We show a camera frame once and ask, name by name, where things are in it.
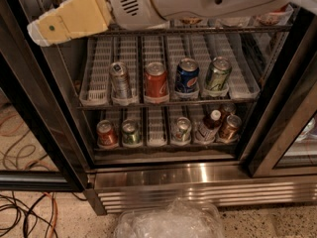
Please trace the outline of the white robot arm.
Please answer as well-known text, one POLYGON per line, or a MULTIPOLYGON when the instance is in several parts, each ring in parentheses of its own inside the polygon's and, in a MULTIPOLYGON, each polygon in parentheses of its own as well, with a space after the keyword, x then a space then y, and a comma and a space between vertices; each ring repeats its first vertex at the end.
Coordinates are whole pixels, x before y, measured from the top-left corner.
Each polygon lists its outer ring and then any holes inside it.
POLYGON ((27 26, 41 47, 107 31, 156 27, 169 20, 256 16, 292 2, 314 13, 317 0, 66 0, 27 26))

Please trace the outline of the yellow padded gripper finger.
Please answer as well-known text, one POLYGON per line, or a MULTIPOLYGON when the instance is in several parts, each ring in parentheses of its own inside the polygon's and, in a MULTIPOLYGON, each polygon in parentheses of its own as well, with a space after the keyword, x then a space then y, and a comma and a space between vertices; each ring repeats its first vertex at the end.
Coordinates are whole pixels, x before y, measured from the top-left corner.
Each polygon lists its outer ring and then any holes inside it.
POLYGON ((108 30, 111 11, 106 0, 66 0, 27 26, 41 47, 66 43, 108 30))

